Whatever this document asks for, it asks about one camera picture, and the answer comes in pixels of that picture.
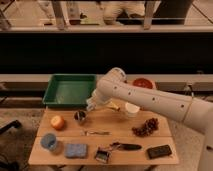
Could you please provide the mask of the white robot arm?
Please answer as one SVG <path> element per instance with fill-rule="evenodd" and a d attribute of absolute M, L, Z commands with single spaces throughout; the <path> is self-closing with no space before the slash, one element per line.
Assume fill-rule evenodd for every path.
<path fill-rule="evenodd" d="M 158 113 L 205 135 L 198 171 L 213 171 L 213 103 L 196 97 L 137 87 L 126 83 L 125 72 L 118 67 L 99 79 L 87 110 L 107 104 L 111 98 L 127 101 Z"/>

